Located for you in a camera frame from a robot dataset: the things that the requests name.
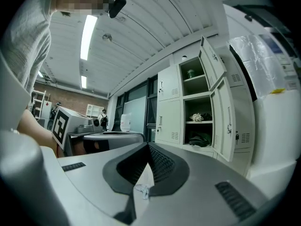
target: brick wall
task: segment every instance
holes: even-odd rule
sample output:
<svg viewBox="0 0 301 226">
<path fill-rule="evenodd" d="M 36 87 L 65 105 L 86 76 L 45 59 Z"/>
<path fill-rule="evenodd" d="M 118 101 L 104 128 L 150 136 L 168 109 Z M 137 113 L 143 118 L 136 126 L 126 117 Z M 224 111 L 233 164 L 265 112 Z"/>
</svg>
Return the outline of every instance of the brick wall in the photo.
<svg viewBox="0 0 301 226">
<path fill-rule="evenodd" d="M 83 115 L 86 115 L 87 105 L 97 105 L 102 106 L 105 109 L 108 107 L 108 100 L 86 96 L 83 94 L 67 91 L 64 89 L 59 89 L 53 86 L 44 85 L 40 83 L 34 84 L 34 89 L 38 91 L 45 91 L 46 94 L 50 94 L 50 102 L 57 103 L 61 102 L 62 107 L 77 111 Z"/>
</svg>

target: ceiling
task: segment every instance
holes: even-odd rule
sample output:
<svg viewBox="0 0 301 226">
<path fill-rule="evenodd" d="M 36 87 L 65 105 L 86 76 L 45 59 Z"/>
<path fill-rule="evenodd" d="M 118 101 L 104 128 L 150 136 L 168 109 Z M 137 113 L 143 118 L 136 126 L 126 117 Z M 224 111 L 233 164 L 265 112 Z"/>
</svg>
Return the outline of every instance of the ceiling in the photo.
<svg viewBox="0 0 301 226">
<path fill-rule="evenodd" d="M 78 90 L 80 76 L 87 76 L 85 91 L 107 97 L 150 58 L 185 37 L 205 28 L 226 32 L 223 13 L 221 0 L 127 0 L 116 18 L 98 16 L 87 61 L 80 59 L 87 16 L 55 13 L 50 52 L 41 71 L 54 84 Z M 112 42 L 103 40 L 105 33 L 112 35 Z"/>
</svg>

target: backpack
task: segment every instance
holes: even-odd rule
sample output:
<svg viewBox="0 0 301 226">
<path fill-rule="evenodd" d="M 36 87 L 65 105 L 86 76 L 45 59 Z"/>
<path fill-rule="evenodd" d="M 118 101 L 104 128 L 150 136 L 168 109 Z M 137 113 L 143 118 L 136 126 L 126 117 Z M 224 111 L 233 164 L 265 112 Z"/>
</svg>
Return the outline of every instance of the backpack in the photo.
<svg viewBox="0 0 301 226">
<path fill-rule="evenodd" d="M 106 126 L 107 126 L 107 123 L 108 123 L 108 117 L 107 117 L 107 116 L 103 117 L 103 114 L 102 114 L 102 118 L 101 118 L 101 120 L 100 120 L 100 125 L 101 125 L 102 127 L 106 127 Z"/>
</svg>

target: fluorescent light tube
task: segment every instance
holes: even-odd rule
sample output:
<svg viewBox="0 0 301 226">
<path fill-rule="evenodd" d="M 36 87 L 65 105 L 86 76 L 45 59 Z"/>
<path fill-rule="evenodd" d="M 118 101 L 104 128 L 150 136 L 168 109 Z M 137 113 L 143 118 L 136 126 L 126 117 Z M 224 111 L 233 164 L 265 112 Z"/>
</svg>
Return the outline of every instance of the fluorescent light tube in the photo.
<svg viewBox="0 0 301 226">
<path fill-rule="evenodd" d="M 40 71 L 38 72 L 38 75 L 39 75 L 39 77 L 43 78 L 43 75 Z"/>
<path fill-rule="evenodd" d="M 86 78 L 86 76 L 81 76 L 81 86 L 84 89 L 87 88 L 87 78 Z"/>
<path fill-rule="evenodd" d="M 81 47 L 80 47 L 80 58 L 84 60 L 88 60 L 88 52 L 90 47 L 90 41 L 92 37 L 92 33 L 97 21 L 97 17 L 88 15 L 85 22 L 85 27 L 83 31 L 83 37 L 81 39 Z"/>
</svg>

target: gray shirt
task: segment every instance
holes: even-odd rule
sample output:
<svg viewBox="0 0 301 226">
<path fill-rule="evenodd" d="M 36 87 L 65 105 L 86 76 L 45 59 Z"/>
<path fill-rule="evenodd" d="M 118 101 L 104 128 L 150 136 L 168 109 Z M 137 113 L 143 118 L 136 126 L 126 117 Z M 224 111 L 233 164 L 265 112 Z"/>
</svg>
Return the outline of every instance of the gray shirt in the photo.
<svg viewBox="0 0 301 226">
<path fill-rule="evenodd" d="M 0 42 L 6 63 L 29 93 L 49 52 L 50 5 L 51 0 L 26 0 Z"/>
</svg>

